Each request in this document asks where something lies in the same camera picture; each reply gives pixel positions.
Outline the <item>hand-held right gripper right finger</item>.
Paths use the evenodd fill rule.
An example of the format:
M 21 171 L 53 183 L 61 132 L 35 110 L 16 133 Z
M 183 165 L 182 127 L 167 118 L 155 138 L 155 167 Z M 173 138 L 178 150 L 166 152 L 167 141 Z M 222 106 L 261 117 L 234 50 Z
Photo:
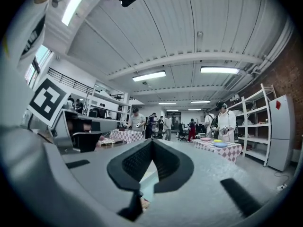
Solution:
M 218 154 L 182 142 L 165 144 L 188 155 L 194 171 L 178 190 L 154 195 L 141 215 L 145 227 L 230 227 L 245 217 L 229 191 L 241 186 L 260 206 L 275 196 L 256 177 Z

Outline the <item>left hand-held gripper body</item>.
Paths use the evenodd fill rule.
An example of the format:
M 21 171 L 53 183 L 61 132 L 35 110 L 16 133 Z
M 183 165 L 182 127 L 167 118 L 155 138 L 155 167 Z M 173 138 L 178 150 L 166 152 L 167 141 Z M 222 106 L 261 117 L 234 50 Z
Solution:
M 70 91 L 52 77 L 43 77 L 34 88 L 28 111 L 43 122 L 61 151 L 94 151 L 100 137 L 117 128 L 111 119 L 84 116 L 68 103 Z

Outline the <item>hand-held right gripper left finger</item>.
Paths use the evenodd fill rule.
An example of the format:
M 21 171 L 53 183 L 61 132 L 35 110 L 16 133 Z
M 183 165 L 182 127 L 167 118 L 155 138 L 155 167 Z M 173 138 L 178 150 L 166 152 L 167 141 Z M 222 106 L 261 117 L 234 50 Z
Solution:
M 132 193 L 118 189 L 108 176 L 108 156 L 128 149 L 61 155 L 55 145 L 44 144 L 47 222 L 54 227 L 152 227 L 149 211 L 135 221 L 118 214 L 129 206 Z

